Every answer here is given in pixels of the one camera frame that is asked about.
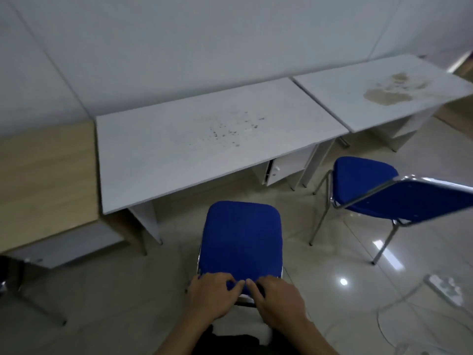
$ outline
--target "glossy floor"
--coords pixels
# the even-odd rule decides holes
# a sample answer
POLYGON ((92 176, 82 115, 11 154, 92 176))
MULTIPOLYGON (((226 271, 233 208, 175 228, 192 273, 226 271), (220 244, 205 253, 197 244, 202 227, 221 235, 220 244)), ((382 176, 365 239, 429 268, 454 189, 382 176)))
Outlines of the glossy floor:
MULTIPOLYGON (((398 153, 369 132, 335 144, 308 189, 284 182, 257 184, 251 170, 155 202, 164 245, 147 238, 149 255, 116 246, 34 276, 26 291, 60 310, 58 328, 21 304, 0 301, 0 346, 7 354, 152 354, 179 317, 194 274, 209 206, 218 200, 262 202, 281 213, 284 277, 302 293, 308 315, 340 354, 471 354, 473 349, 473 237, 466 211, 402 229, 377 266, 369 261, 390 229, 388 221, 348 211, 329 213, 313 247, 311 229, 322 212, 316 182, 340 155, 386 161, 400 173, 473 184, 473 141, 431 119, 398 153), (424 283, 427 274, 452 277, 465 309, 450 306, 424 283)), ((261 342, 270 330, 254 309, 234 307, 215 332, 249 333, 261 342)))

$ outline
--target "blue chair backrest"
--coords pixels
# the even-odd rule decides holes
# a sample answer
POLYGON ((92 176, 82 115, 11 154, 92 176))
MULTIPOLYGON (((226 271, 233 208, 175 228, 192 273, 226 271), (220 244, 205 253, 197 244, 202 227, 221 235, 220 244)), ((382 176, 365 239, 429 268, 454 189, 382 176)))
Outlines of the blue chair backrest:
POLYGON ((472 207, 473 188, 433 178, 396 177, 354 205, 390 219, 418 223, 472 207))

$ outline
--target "black pants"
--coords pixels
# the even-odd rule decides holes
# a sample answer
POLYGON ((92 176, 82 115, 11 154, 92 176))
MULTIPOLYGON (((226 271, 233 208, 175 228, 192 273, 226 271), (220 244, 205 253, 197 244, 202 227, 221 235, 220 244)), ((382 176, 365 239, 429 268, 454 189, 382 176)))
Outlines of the black pants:
POLYGON ((197 342, 192 354, 267 354, 299 355, 299 352, 280 332, 273 330, 268 346, 260 345, 257 338, 251 335, 217 336, 212 334, 210 325, 197 342))

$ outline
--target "hand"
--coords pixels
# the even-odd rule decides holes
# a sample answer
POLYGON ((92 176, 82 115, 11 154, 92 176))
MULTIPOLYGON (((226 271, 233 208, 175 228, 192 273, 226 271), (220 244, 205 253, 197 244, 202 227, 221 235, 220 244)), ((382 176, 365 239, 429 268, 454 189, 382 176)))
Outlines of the hand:
POLYGON ((263 286, 266 298, 251 279, 246 280, 261 317, 271 328, 286 334, 307 321, 304 300, 295 286, 272 275, 259 278, 257 283, 263 286))
POLYGON ((235 283, 232 274, 206 273, 200 279, 195 275, 187 289, 188 311, 200 317, 208 325, 227 314, 245 286, 245 281, 240 280, 232 290, 228 291, 227 281, 235 283))

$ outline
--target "person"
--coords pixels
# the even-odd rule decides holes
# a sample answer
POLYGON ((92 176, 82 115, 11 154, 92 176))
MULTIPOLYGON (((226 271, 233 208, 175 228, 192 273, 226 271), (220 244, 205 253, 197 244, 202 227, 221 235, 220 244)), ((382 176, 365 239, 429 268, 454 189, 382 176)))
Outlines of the person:
POLYGON ((251 279, 236 282, 229 273, 194 276, 187 292, 186 309, 155 355, 338 354, 307 319, 304 300, 295 286, 271 275, 257 283, 263 287, 265 296, 251 279), (228 281, 235 284, 231 290, 227 289, 228 281), (211 333, 211 323, 228 313, 245 284, 263 321, 273 329, 267 347, 260 346, 250 335, 218 337, 211 333))

